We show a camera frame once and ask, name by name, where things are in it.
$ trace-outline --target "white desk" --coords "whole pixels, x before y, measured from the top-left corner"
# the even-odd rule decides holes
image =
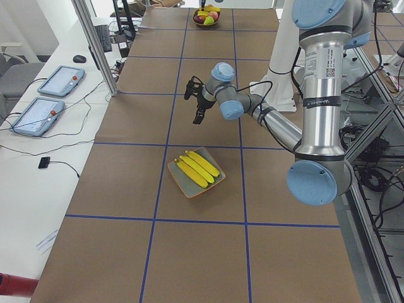
[[[96,18],[94,24],[109,24],[110,18]],[[116,45],[113,51],[105,53],[112,67],[121,56]],[[72,61],[74,55],[87,58],[84,64]],[[63,100],[69,106],[93,90],[103,79],[88,51],[88,43],[77,22],[67,37],[48,60],[37,78],[48,77],[58,66],[77,66],[85,69],[86,75],[78,87]],[[30,86],[13,112],[21,112],[39,95],[36,89],[41,82]],[[10,131],[0,131],[0,145],[30,153],[42,153],[62,145],[72,145],[79,141],[94,139],[109,99],[105,83],[95,93],[86,98],[92,109],[82,132],[75,136],[56,136],[54,138],[27,138]],[[88,111],[84,101],[72,106],[59,117],[55,125],[44,136],[58,133],[76,133]],[[1,129],[8,128],[3,123]],[[63,161],[72,165],[79,173],[83,170],[92,143],[63,148],[51,153],[51,161]],[[64,164],[50,164],[47,169],[39,170],[42,156],[28,156],[0,147],[0,272],[10,275],[39,278],[44,269],[50,250],[41,254],[36,245],[50,233],[57,230],[69,205],[78,178],[75,172]],[[0,296],[0,303],[29,302],[29,299]]]

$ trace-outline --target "smartphone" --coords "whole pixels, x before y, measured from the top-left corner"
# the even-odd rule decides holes
[[[38,168],[39,169],[47,169],[50,161],[51,161],[50,157],[42,157],[40,159]]]

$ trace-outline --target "tablet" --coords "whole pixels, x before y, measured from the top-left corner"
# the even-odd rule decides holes
[[[83,79],[85,70],[71,66],[59,66],[37,89],[39,93],[56,97],[68,95]]]
[[[12,123],[10,131],[27,136],[41,136],[56,121],[63,108],[62,100],[37,97]]]

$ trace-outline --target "keyboard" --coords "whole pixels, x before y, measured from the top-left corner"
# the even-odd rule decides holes
[[[95,25],[95,32],[97,33],[98,38],[100,39],[102,49],[104,52],[112,52],[112,44],[109,38],[109,29],[108,25]]]

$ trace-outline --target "office chair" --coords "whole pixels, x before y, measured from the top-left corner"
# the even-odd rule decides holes
[[[7,47],[20,43],[0,44],[0,116],[8,115],[6,101],[18,100],[35,79],[45,63],[26,63],[24,59],[6,52]]]

